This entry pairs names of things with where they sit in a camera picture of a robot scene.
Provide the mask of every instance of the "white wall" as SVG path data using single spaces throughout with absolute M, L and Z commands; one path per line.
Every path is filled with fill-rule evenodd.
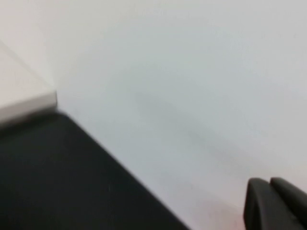
M 193 229 L 243 229 L 252 176 L 307 189 L 306 1 L 1 3 L 0 39 Z

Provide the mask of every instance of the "black plastic part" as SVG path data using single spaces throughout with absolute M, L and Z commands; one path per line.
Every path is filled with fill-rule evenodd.
M 244 210 L 246 230 L 304 230 L 276 191 L 265 180 L 248 182 Z
M 52 114 L 0 132 L 0 229 L 187 228 L 74 122 Z
M 283 178 L 271 178 L 271 186 L 307 228 L 307 194 Z

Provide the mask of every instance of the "black surface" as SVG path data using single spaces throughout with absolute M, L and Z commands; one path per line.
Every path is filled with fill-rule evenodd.
M 248 182 L 244 223 L 247 230 L 304 230 L 267 181 L 252 178 Z
M 0 132 L 0 195 L 0 229 L 186 230 L 63 115 Z
M 283 178 L 271 178 L 271 186 L 307 228 L 307 194 Z

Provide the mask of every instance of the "black object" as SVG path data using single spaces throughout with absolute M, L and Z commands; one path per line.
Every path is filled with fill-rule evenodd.
M 248 182 L 244 222 L 247 230 L 306 230 L 307 194 L 281 178 Z
M 0 229 L 187 230 L 60 114 L 0 132 Z

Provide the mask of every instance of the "white shelf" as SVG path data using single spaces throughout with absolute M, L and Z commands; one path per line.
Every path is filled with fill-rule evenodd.
M 53 87 L 0 45 L 0 124 L 54 107 Z

